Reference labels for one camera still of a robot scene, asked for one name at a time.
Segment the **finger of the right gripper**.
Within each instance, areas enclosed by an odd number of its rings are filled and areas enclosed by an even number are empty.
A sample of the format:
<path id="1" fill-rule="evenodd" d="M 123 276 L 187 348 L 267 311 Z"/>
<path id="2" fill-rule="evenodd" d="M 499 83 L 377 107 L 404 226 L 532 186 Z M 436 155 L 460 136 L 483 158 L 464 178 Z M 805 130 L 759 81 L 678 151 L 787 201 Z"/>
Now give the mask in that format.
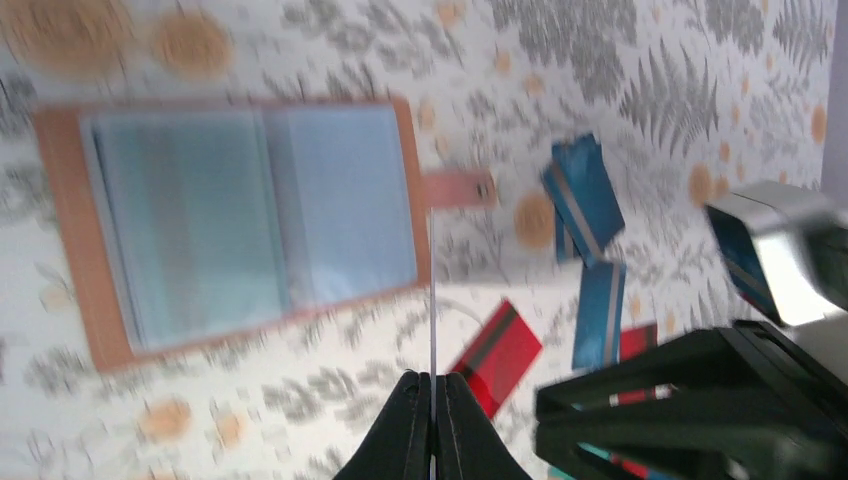
<path id="1" fill-rule="evenodd" d="M 768 384 L 765 367 L 740 329 L 696 330 L 624 362 L 539 389 L 535 416 L 542 423 L 573 413 L 575 405 L 668 384 L 681 390 L 682 400 L 693 400 L 709 413 L 783 419 L 789 408 Z"/>
<path id="2" fill-rule="evenodd" d="M 774 425 L 730 423 L 540 423 L 536 454 L 575 479 L 635 479 L 634 462 L 673 479 L 793 479 L 795 439 Z"/>

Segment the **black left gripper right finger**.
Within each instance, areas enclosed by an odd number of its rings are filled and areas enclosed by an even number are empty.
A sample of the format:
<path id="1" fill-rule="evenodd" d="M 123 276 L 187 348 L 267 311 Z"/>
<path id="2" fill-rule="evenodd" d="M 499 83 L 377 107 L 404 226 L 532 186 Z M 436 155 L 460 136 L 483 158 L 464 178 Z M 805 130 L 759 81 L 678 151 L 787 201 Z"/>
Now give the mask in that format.
<path id="1" fill-rule="evenodd" d="M 458 373 L 435 382 L 437 479 L 529 480 Z"/>

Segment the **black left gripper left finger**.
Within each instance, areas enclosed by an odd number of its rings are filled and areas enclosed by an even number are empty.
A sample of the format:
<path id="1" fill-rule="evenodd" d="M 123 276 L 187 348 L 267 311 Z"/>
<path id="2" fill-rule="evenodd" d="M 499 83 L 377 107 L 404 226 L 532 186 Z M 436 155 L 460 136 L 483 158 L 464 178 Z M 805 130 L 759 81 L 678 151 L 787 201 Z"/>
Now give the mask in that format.
<path id="1" fill-rule="evenodd" d="M 406 371 L 335 480 L 425 480 L 430 472 L 431 378 Z"/>

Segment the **tan leather card holder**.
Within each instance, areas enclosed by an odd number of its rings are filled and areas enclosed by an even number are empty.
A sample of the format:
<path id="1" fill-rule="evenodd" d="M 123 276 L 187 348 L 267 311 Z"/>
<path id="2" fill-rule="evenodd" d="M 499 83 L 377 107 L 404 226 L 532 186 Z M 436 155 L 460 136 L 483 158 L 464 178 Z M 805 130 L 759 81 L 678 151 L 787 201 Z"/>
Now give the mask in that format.
<path id="1" fill-rule="evenodd" d="M 420 168 L 402 98 L 65 104 L 33 120 L 103 373 L 428 285 L 429 214 L 497 201 L 487 169 Z"/>

